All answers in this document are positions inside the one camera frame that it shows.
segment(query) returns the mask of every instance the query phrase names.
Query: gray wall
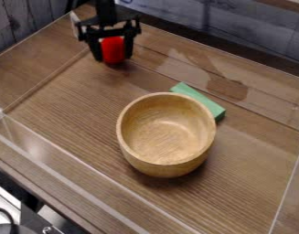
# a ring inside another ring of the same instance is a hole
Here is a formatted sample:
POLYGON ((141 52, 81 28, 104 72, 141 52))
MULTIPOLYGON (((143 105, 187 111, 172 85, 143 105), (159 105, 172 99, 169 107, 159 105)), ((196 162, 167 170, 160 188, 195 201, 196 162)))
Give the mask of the gray wall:
POLYGON ((296 12, 254 0, 117 0, 117 2, 247 47, 286 59, 299 60, 296 12))
POLYGON ((64 14, 67 0, 0 0, 0 51, 64 14))

